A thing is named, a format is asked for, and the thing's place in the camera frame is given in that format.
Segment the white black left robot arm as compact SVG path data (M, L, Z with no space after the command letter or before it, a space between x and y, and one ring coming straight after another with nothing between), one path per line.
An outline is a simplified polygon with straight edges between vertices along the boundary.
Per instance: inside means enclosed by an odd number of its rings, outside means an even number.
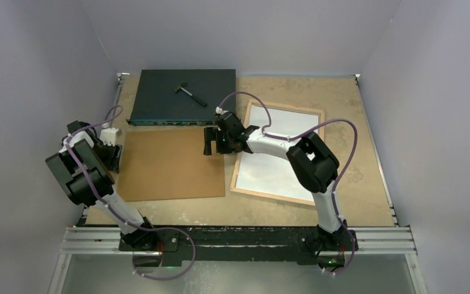
M88 122L71 122L67 130L60 150L45 160L66 196L76 205L105 213L120 228L121 241L132 249L153 249L160 242L154 226L114 188L111 173L119 170L122 147L106 144L104 134Z

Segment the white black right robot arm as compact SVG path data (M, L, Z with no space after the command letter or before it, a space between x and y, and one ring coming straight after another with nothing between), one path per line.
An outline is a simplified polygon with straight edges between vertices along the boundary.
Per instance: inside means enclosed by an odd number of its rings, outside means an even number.
M311 192L318 215L319 241L326 249L348 246L357 249L354 232L340 213L336 188L348 168L340 166L336 155L316 131L330 123L322 122L296 135L267 131L272 124L245 127L231 111L216 109L215 125L204 129L205 156L212 154L211 143L219 154L266 154L289 162L299 184Z

